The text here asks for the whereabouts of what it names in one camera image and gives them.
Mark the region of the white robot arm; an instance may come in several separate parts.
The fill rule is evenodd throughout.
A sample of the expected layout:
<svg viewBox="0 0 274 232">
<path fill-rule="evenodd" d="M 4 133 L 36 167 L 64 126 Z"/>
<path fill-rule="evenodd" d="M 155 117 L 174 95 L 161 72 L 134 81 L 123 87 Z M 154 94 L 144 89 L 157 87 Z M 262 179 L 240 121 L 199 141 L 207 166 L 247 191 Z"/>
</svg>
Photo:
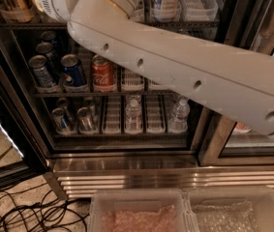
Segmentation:
<svg viewBox="0 0 274 232">
<path fill-rule="evenodd" d="M 81 46 L 274 141 L 274 57 L 130 19 L 139 0 L 39 0 Z"/>
</svg>

